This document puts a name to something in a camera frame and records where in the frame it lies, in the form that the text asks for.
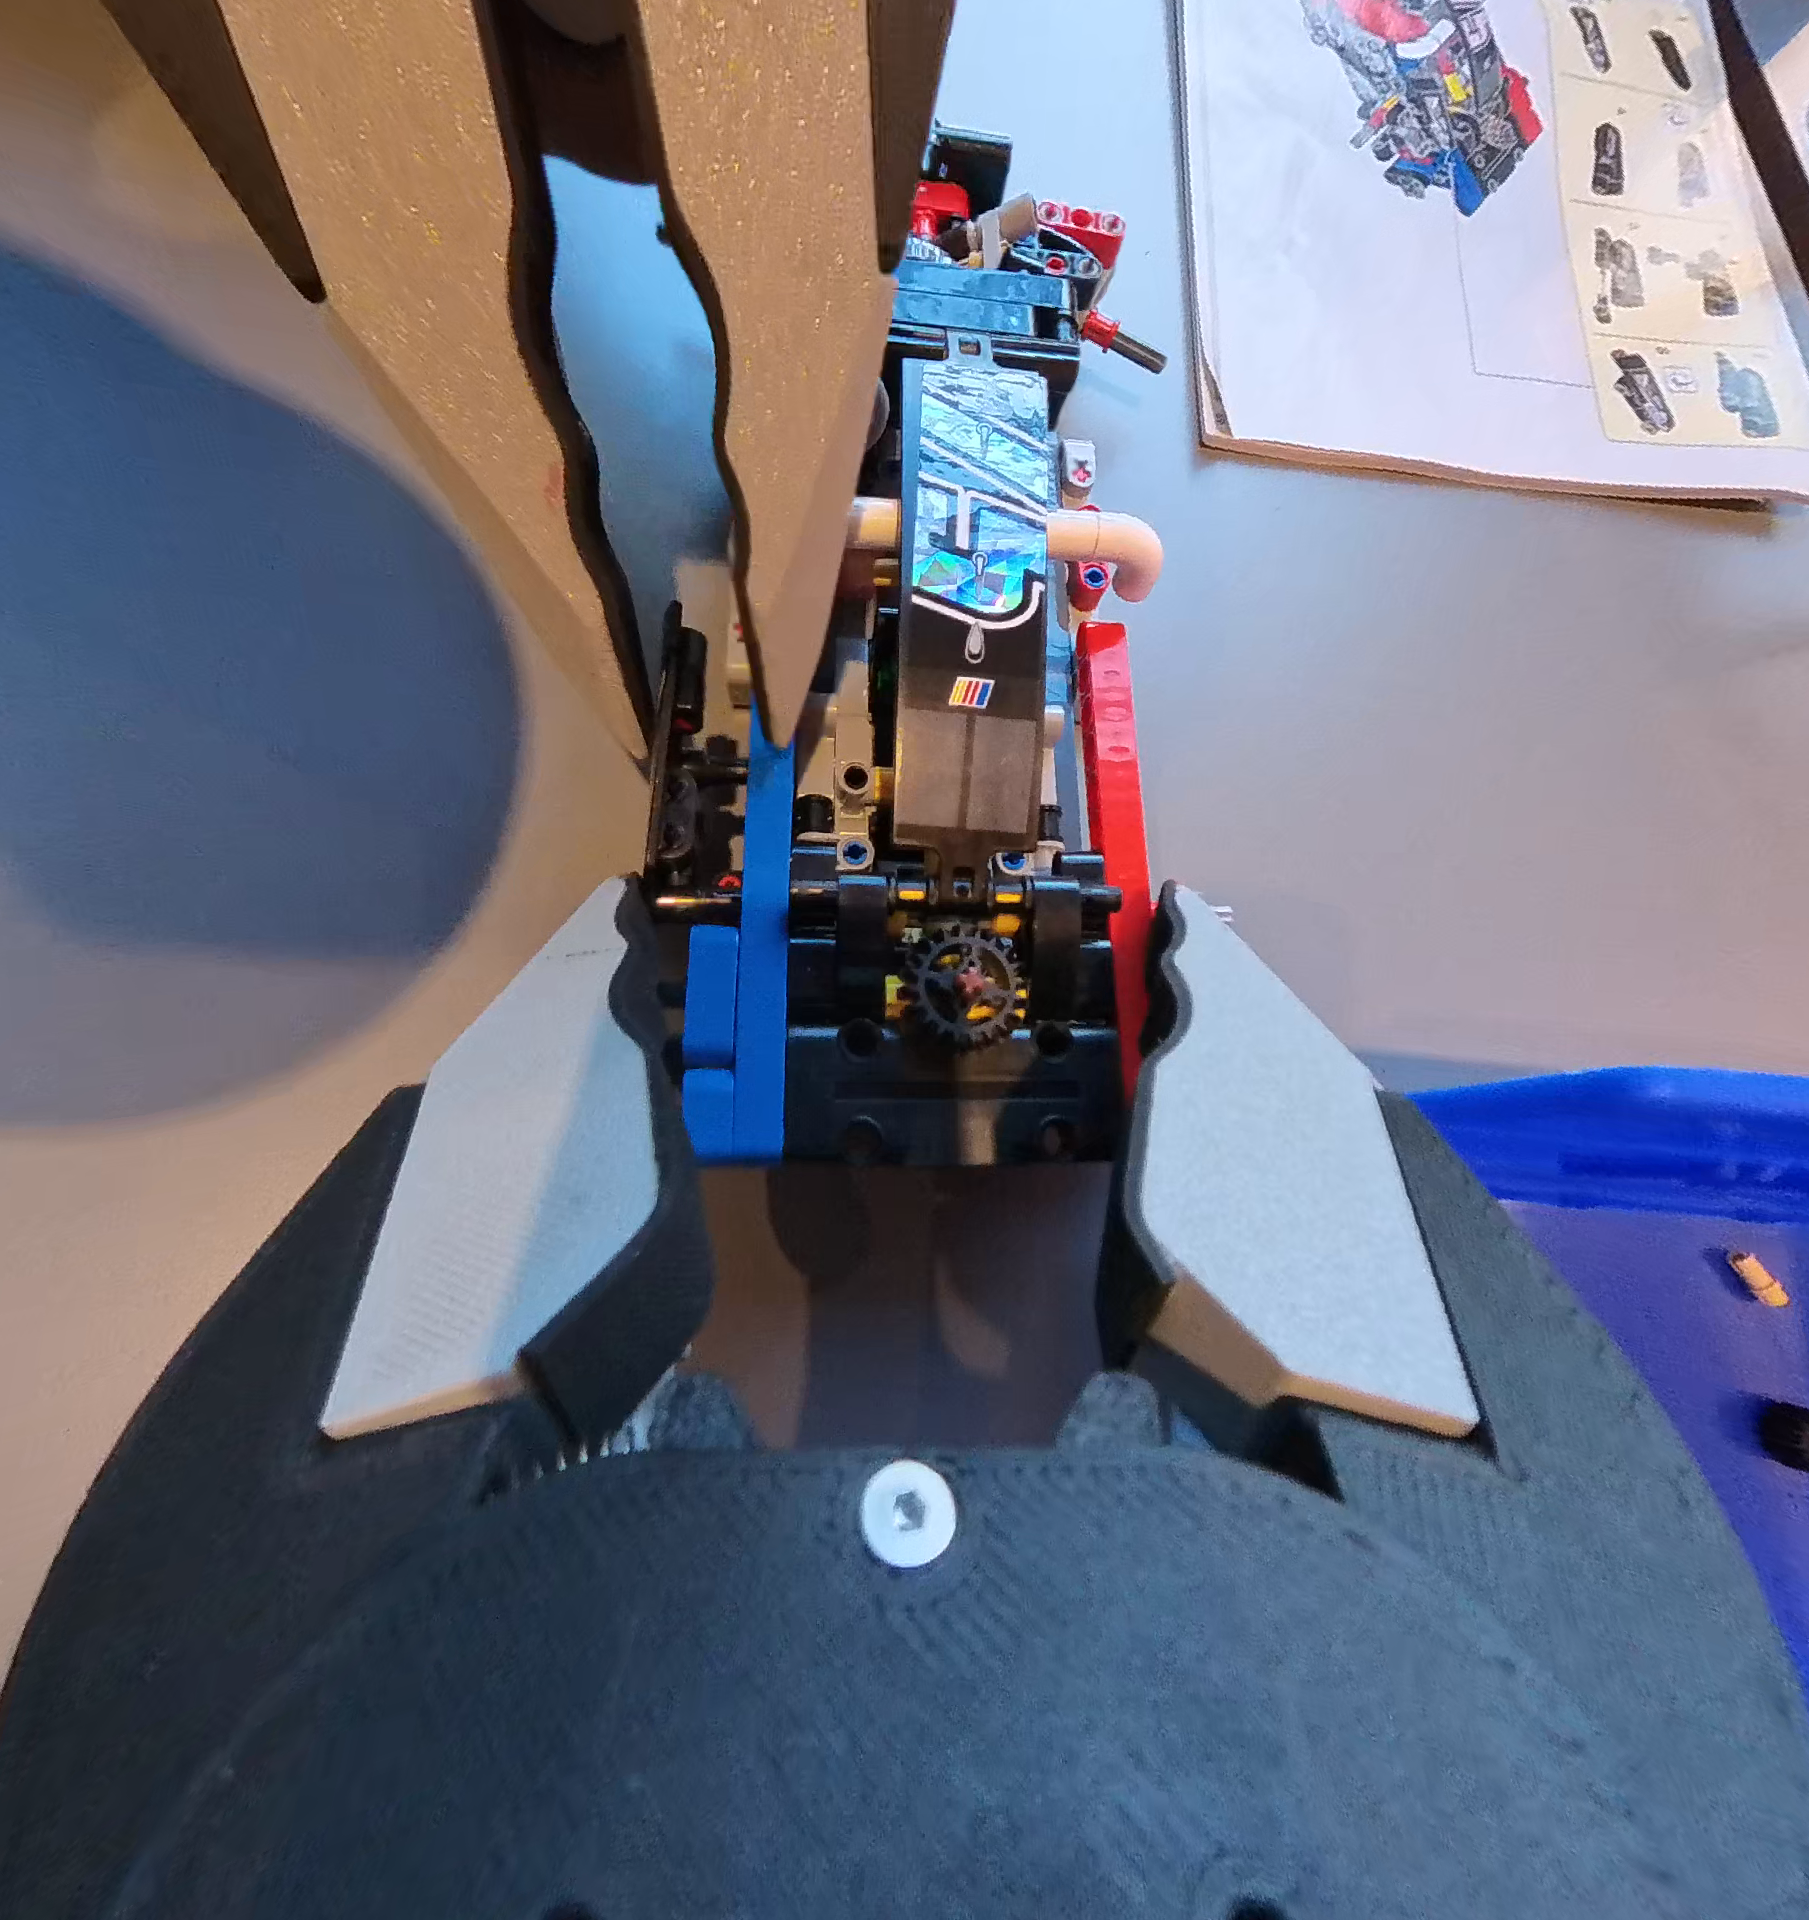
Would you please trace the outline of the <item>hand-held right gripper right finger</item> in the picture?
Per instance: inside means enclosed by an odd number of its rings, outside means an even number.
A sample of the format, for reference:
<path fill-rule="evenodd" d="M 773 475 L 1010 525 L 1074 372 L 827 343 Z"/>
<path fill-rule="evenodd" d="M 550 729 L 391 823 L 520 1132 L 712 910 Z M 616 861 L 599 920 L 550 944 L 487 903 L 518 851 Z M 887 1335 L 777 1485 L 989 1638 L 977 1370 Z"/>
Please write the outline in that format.
<path fill-rule="evenodd" d="M 1161 889 L 1096 1314 L 1226 1420 L 1482 1424 L 1369 1067 L 1193 886 Z"/>

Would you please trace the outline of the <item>toy brick car model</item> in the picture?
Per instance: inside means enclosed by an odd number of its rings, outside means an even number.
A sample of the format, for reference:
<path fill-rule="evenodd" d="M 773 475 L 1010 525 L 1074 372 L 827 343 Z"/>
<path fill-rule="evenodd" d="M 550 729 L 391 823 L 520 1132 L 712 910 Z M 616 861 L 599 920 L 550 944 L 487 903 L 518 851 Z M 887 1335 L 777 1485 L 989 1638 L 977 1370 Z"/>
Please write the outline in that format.
<path fill-rule="evenodd" d="M 767 747 L 707 641 L 694 886 L 658 927 L 704 1164 L 1108 1162 L 1146 1017 L 1152 879 L 1127 630 L 1161 543 L 1061 431 L 1127 226 L 1014 195 L 933 124 L 818 673 Z"/>

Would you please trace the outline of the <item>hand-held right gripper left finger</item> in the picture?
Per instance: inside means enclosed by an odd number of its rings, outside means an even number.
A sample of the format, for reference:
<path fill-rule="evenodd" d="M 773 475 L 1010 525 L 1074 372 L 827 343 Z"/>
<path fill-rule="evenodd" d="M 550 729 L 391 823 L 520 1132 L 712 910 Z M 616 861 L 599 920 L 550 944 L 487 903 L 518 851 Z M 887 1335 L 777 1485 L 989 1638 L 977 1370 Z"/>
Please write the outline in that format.
<path fill-rule="evenodd" d="M 430 1072 L 324 1406 L 357 1439 L 530 1391 L 576 1444 L 641 1411 L 716 1266 L 633 877 L 599 886 Z"/>

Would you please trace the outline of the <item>building instruction booklet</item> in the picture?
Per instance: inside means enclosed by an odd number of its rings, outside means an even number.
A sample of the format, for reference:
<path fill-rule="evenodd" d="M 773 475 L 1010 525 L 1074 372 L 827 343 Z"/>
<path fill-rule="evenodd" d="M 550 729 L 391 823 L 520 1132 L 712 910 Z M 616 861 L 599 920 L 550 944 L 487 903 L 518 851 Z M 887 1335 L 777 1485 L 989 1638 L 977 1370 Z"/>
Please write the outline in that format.
<path fill-rule="evenodd" d="M 1710 4 L 1181 4 L 1206 444 L 1809 505 Z"/>

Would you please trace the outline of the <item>blue plastic bin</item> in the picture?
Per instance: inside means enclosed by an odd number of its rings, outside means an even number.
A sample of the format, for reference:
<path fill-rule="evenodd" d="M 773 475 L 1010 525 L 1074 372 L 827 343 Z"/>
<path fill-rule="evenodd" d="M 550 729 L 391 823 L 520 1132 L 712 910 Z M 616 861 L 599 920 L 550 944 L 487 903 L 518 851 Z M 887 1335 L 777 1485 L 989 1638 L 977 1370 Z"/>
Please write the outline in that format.
<path fill-rule="evenodd" d="M 1616 1067 L 1414 1094 L 1607 1326 L 1751 1560 L 1809 1700 L 1809 1477 L 1759 1444 L 1809 1406 L 1809 1079 Z M 1792 1307 L 1727 1266 L 1756 1251 Z"/>

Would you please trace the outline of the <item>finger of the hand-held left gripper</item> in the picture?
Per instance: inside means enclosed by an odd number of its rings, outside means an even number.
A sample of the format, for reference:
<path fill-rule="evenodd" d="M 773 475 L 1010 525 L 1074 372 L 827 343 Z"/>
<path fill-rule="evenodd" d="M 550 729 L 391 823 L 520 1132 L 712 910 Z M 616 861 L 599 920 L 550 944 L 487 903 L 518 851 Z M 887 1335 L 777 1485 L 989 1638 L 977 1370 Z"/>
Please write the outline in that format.
<path fill-rule="evenodd" d="M 818 673 L 893 313 L 868 7 L 636 7 L 669 223 L 720 355 L 718 454 L 763 729 Z"/>
<path fill-rule="evenodd" d="M 650 676 L 555 346 L 550 200 L 495 7 L 221 14 L 331 330 L 495 583 L 642 761 Z"/>

